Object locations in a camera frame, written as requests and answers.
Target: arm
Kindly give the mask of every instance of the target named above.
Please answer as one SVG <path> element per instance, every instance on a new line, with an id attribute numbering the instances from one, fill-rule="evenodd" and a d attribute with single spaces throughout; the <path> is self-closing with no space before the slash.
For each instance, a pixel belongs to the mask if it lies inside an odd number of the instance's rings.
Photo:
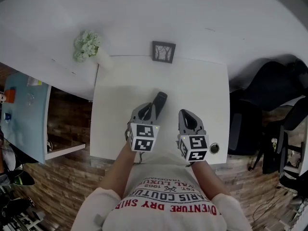
<path id="1" fill-rule="evenodd" d="M 4 173 L 3 156 L 2 156 L 3 140 L 4 140 L 3 133 L 0 130 L 0 174 Z"/>
<path id="2" fill-rule="evenodd" d="M 231 194 L 221 179 L 206 162 L 197 162 L 192 165 L 197 181 L 212 203 L 220 211 L 226 221 L 229 231 L 252 231 L 240 203 L 231 197 Z"/>
<path id="3" fill-rule="evenodd" d="M 209 200 L 212 200 L 219 193 L 231 195 L 225 184 L 211 169 L 207 161 L 196 162 L 192 165 L 192 170 L 202 191 Z"/>
<path id="4" fill-rule="evenodd" d="M 136 152 L 130 149 L 129 141 L 126 142 L 111 169 L 103 178 L 100 187 L 105 190 L 115 191 L 123 198 L 131 168 L 134 164 Z"/>

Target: blue desk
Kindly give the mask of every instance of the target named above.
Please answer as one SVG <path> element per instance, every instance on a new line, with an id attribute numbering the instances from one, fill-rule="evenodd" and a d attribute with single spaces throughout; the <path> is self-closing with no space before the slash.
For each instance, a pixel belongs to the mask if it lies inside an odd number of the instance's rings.
<path id="1" fill-rule="evenodd" d="M 17 73 L 9 76 L 5 90 L 15 89 L 14 103 L 4 102 L 1 129 L 4 137 L 18 149 L 39 161 L 45 162 L 47 153 L 47 113 L 51 86 L 27 86 L 29 76 Z M 11 114 L 9 123 L 4 113 Z"/>

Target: orange object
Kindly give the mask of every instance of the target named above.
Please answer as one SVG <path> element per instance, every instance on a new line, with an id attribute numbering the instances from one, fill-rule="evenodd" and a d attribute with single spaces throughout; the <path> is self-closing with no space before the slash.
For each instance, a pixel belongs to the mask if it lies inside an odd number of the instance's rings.
<path id="1" fill-rule="evenodd" d="M 7 103 L 13 103 L 15 100 L 15 90 L 9 89 L 4 91 L 4 95 L 6 96 L 6 102 Z"/>

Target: white flower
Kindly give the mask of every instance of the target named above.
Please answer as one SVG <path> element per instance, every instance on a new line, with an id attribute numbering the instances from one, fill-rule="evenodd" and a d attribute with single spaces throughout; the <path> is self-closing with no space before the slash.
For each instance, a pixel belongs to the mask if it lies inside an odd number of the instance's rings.
<path id="1" fill-rule="evenodd" d="M 83 46 L 83 39 L 82 37 L 77 37 L 74 41 L 74 46 L 76 49 L 81 50 L 82 46 Z"/>
<path id="2" fill-rule="evenodd" d="M 88 58 L 88 55 L 80 51 L 75 51 L 73 57 L 77 62 L 83 63 Z"/>
<path id="3" fill-rule="evenodd" d="M 81 36 L 74 40 L 74 59 L 77 62 L 84 62 L 88 57 L 97 54 L 98 48 L 101 44 L 101 39 L 97 33 L 93 31 L 84 31 Z"/>

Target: white shirt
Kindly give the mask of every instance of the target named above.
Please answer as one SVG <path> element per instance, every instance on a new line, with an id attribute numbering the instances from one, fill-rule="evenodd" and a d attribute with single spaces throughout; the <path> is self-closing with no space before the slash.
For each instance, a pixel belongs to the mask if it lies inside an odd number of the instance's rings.
<path id="1" fill-rule="evenodd" d="M 82 204 L 73 231 L 250 231 L 231 196 L 204 195 L 190 167 L 136 165 L 124 198 L 97 188 Z"/>

